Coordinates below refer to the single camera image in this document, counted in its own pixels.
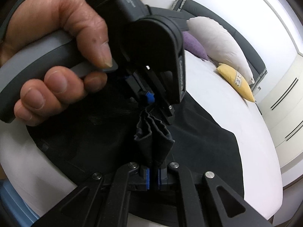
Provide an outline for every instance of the purple pillow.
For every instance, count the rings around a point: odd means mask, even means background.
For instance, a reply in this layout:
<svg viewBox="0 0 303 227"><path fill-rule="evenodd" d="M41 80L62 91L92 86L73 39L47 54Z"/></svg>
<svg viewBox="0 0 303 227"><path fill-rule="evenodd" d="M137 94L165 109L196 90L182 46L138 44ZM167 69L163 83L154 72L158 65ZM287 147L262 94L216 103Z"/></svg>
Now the purple pillow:
<svg viewBox="0 0 303 227"><path fill-rule="evenodd" d="M205 49L199 41L187 31L182 32L184 40L184 49L196 55L197 57L208 60Z"/></svg>

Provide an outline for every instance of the yellow pillow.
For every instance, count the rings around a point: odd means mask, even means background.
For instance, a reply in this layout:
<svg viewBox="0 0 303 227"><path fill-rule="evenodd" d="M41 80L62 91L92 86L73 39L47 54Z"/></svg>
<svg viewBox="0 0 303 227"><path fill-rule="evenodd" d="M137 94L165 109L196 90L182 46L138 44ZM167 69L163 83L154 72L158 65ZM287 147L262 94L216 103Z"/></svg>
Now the yellow pillow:
<svg viewBox="0 0 303 227"><path fill-rule="evenodd" d="M217 72L242 96L244 99L255 102L250 87L242 75L231 66L220 63Z"/></svg>

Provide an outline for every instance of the drawer handle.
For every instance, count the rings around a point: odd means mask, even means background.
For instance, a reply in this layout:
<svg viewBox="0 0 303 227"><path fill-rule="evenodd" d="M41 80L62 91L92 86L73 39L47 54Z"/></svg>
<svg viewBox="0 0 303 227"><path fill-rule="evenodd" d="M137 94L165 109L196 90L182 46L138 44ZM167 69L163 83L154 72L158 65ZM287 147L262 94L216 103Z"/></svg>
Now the drawer handle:
<svg viewBox="0 0 303 227"><path fill-rule="evenodd" d="M285 138L289 137L296 129L296 132L293 133L289 138L286 139L286 141L288 141L289 139L291 139L301 128L303 127L303 120L300 124L297 125L296 128L294 128Z"/></svg>
<svg viewBox="0 0 303 227"><path fill-rule="evenodd" d="M281 101L288 95L288 93L293 89L293 87L296 85L296 83L299 81L299 79L295 78L295 80L292 82L292 84L288 87L288 89L283 93L283 95L270 107L271 110L274 110Z"/></svg>

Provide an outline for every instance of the hand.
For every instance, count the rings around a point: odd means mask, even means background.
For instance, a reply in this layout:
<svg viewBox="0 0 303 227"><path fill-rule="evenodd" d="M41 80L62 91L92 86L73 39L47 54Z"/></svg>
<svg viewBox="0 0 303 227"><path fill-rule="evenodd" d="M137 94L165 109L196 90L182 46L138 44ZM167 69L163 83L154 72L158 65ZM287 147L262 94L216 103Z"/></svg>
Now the hand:
<svg viewBox="0 0 303 227"><path fill-rule="evenodd" d="M26 45L59 28L76 37L78 49L95 66L112 66L106 23L85 0L25 0L13 14L0 44L0 66ZM103 72L92 72L82 81L70 69L55 66L44 81L31 79L23 85L15 116L36 126L83 99L87 92L99 91L106 81Z"/></svg>

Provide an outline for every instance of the silver screw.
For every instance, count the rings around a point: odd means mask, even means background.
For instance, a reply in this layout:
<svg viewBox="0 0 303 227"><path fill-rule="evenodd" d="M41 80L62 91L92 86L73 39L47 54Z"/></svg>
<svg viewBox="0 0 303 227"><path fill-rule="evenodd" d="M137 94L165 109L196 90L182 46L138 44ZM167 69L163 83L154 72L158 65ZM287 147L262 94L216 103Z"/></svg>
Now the silver screw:
<svg viewBox="0 0 303 227"><path fill-rule="evenodd" d="M206 173L205 173L205 176L206 176L207 178L214 178L214 177L215 177L215 174L214 174L213 172L206 172Z"/></svg>
<svg viewBox="0 0 303 227"><path fill-rule="evenodd" d="M178 162L171 162L171 163L169 164L169 166L170 166L171 168L177 169L180 165L179 165Z"/></svg>
<svg viewBox="0 0 303 227"><path fill-rule="evenodd" d="M101 179L102 178L102 174L101 173L94 173L93 174L93 179L94 180L99 180L99 179Z"/></svg>
<svg viewBox="0 0 303 227"><path fill-rule="evenodd" d="M128 167L130 169L135 169L138 167L138 164L136 162L130 162L130 163L128 163Z"/></svg>

